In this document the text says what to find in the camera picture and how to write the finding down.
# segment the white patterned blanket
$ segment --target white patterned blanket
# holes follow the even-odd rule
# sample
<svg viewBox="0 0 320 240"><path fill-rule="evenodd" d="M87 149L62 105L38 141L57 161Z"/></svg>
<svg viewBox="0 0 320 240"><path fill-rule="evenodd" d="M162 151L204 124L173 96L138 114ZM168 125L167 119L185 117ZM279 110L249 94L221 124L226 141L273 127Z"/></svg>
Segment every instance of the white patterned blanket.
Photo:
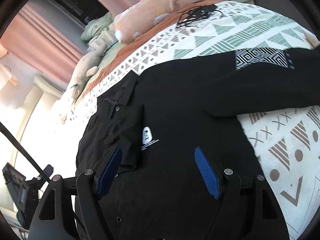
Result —
<svg viewBox="0 0 320 240"><path fill-rule="evenodd" d="M70 160L62 176L73 176L78 143L89 118L96 111L96 98L119 82L129 71L140 75L149 67L173 59L206 56L244 48L311 49L293 20L256 5L221 2L209 19L193 27L172 25L131 54L98 84L55 132L60 143L54 156ZM244 132L280 203L291 239L297 239L320 204L320 107L285 109L239 116Z"/></svg>

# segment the white logo patch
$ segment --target white logo patch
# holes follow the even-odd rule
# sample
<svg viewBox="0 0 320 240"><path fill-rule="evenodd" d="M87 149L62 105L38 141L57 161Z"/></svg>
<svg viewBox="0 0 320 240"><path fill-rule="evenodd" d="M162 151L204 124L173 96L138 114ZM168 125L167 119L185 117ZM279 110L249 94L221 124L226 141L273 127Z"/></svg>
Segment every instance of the white logo patch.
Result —
<svg viewBox="0 0 320 240"><path fill-rule="evenodd" d="M152 140L152 133L149 127L145 127L142 130L142 144L143 146L141 146L141 150L145 150L148 146L156 143L159 140Z"/></svg>

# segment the blue gripper pad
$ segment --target blue gripper pad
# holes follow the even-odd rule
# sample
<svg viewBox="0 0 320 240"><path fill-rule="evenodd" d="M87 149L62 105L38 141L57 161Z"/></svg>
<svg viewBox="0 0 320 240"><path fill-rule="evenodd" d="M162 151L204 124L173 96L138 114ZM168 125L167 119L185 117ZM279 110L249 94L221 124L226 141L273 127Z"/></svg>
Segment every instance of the blue gripper pad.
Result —
<svg viewBox="0 0 320 240"><path fill-rule="evenodd" d="M219 190L218 178L200 147L195 150L195 160L209 194L213 195L215 199L219 199L221 191Z"/></svg>
<svg viewBox="0 0 320 240"><path fill-rule="evenodd" d="M97 198L100 200L103 196L108 194L113 179L118 171L120 163L122 161L122 149L118 147L108 162L106 168L99 179L98 191L96 193Z"/></svg>

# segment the small plush toy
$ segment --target small plush toy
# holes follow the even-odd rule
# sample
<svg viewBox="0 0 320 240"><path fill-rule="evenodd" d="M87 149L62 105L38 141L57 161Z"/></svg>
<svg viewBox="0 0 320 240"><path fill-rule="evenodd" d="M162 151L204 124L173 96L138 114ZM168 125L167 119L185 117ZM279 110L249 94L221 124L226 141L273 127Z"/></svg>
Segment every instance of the small plush toy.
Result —
<svg viewBox="0 0 320 240"><path fill-rule="evenodd" d="M101 61L101 56L107 47L107 44L102 44L96 50L88 52L79 60L65 92L71 105L75 103L90 77L95 75L99 70L98 65Z"/></svg>

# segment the brown dot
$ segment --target brown dot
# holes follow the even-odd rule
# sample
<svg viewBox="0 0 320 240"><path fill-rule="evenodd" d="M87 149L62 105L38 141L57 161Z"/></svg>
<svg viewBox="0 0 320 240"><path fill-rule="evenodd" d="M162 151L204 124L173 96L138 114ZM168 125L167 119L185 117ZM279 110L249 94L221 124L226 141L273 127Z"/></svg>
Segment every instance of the brown dot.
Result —
<svg viewBox="0 0 320 240"><path fill-rule="evenodd" d="M270 178L272 181L277 181L279 179L280 173L278 170L274 169L270 171Z"/></svg>
<svg viewBox="0 0 320 240"><path fill-rule="evenodd" d="M302 150L296 150L296 152L294 153L294 156L296 157L296 160L298 161L298 162L301 162L302 161L302 159L303 159L303 152L302 152Z"/></svg>
<svg viewBox="0 0 320 240"><path fill-rule="evenodd" d="M312 136L313 136L313 139L315 140L315 142L318 142L319 136L316 131L313 131Z"/></svg>

